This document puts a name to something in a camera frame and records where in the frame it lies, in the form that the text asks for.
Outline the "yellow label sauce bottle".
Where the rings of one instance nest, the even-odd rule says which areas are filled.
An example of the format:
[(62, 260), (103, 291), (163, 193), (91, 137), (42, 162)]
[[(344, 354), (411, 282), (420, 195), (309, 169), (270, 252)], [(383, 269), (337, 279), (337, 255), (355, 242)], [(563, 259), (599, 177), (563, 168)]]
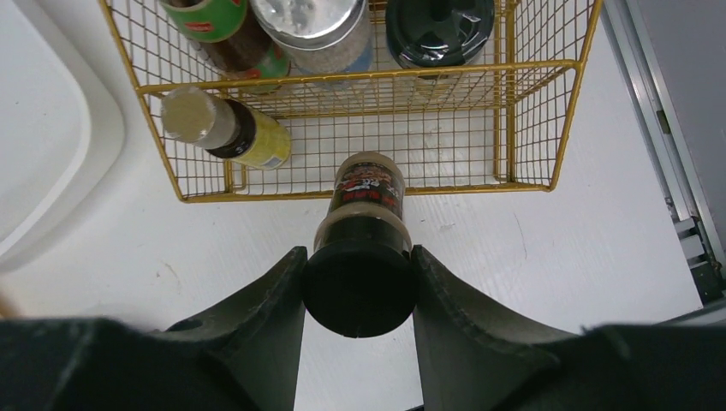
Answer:
[(196, 86), (178, 87), (161, 99), (161, 123), (174, 140), (256, 170), (282, 166), (292, 150), (291, 133), (278, 121)]

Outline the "yellow cap sauce bottle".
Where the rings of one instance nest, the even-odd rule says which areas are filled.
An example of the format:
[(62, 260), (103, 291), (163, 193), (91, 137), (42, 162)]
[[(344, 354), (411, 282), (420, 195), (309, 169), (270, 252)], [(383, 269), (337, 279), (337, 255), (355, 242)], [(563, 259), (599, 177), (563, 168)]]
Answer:
[(265, 80), (289, 75), (285, 52), (260, 26), (248, 1), (162, 1), (167, 16), (233, 80)]

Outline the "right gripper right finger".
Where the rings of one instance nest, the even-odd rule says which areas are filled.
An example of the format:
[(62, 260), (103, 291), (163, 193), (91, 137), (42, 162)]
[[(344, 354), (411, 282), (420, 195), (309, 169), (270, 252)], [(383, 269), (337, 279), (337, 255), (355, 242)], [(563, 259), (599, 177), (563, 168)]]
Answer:
[(414, 339), (427, 410), (722, 410), (721, 325), (601, 325), (573, 334), (504, 306), (424, 247)]

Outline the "silver lid salt shaker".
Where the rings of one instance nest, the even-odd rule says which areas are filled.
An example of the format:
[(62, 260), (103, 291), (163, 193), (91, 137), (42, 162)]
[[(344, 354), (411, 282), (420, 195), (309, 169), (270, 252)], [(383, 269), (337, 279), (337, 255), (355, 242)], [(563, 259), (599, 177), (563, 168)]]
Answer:
[(251, 2), (263, 30), (304, 75), (368, 71), (374, 30), (365, 0)]

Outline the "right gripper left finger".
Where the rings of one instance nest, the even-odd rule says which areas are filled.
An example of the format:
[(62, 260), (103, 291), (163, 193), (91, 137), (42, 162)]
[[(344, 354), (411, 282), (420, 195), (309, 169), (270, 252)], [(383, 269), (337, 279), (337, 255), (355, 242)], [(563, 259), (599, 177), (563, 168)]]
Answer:
[(291, 410), (304, 247), (164, 331), (105, 317), (5, 319), (4, 410)]

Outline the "black cap spice jar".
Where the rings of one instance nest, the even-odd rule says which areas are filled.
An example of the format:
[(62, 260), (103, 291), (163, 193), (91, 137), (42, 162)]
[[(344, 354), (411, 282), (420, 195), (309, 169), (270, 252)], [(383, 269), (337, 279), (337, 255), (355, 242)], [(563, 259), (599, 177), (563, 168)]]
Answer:
[(381, 153), (355, 153), (337, 170), (303, 274), (305, 307), (329, 331), (378, 337), (414, 311), (419, 281), (404, 196), (402, 172)]

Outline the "black lid grinder jar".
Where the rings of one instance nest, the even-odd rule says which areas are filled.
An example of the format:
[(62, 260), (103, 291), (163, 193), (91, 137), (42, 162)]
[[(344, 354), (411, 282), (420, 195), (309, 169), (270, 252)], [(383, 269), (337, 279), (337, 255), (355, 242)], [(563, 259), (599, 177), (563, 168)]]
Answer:
[(492, 0), (397, 0), (385, 9), (386, 44), (403, 69), (473, 63), (496, 17)]

